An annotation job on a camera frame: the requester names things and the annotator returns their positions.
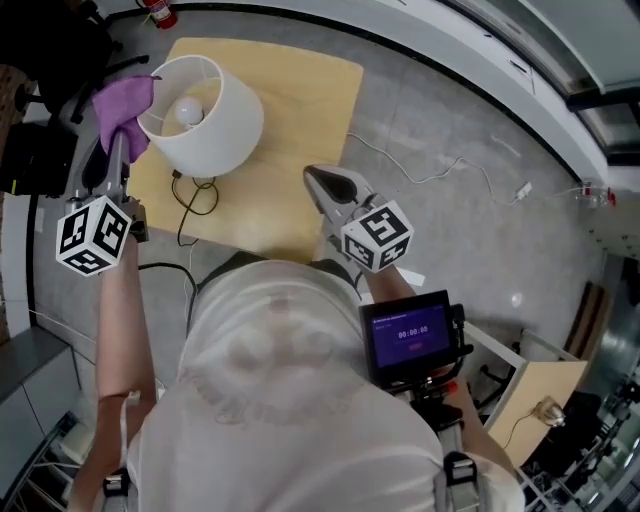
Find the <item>person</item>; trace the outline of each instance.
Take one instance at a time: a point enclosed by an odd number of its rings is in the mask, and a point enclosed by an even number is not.
[[[434,510],[442,446],[407,403],[367,381],[346,271],[245,260],[200,289],[176,382],[157,402],[132,237],[103,273],[97,427],[69,509],[98,510],[104,479],[126,458],[141,511]],[[413,295],[394,267],[364,276],[376,302]],[[139,400],[123,408],[131,392]],[[448,402],[463,411],[489,510],[523,510],[511,463],[463,381]]]

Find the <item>power plug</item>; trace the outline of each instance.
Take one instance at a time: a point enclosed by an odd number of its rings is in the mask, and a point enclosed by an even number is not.
[[[516,192],[516,199],[518,201],[522,201],[525,197],[527,197],[531,193],[531,190],[533,190],[533,185],[531,185],[530,181],[527,181],[524,185],[522,185],[518,189],[518,192]]]

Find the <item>black and white cube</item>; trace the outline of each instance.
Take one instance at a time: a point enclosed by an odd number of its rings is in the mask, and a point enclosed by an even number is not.
[[[84,276],[120,261],[131,219],[108,197],[100,197],[58,221],[56,260]]]
[[[413,233],[398,203],[390,201],[342,227],[342,252],[379,272],[406,254]]]

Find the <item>black pants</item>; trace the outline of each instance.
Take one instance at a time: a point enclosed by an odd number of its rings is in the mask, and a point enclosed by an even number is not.
[[[249,265],[250,263],[255,263],[257,261],[266,261],[267,258],[263,258],[262,256],[258,256],[257,254],[252,254],[250,252],[238,251],[231,258],[225,261],[218,268],[214,269],[204,280],[198,285],[198,293],[202,291],[202,289],[209,284],[214,279],[217,279],[222,274],[226,274],[232,270],[236,270],[240,267],[244,267],[245,265]],[[322,272],[326,272],[327,274],[332,274],[340,279],[346,281],[349,285],[353,286],[355,289],[355,284],[347,272],[340,263],[334,260],[320,260],[320,261],[312,261],[307,264],[311,268],[315,268],[316,270],[320,270]]]

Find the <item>white lampshade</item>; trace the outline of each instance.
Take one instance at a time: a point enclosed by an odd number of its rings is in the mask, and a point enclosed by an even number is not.
[[[172,59],[153,73],[153,104],[138,124],[177,171],[212,178],[244,162],[260,140],[264,113],[249,87],[201,55]],[[204,118],[193,127],[175,117],[175,104],[196,98]]]

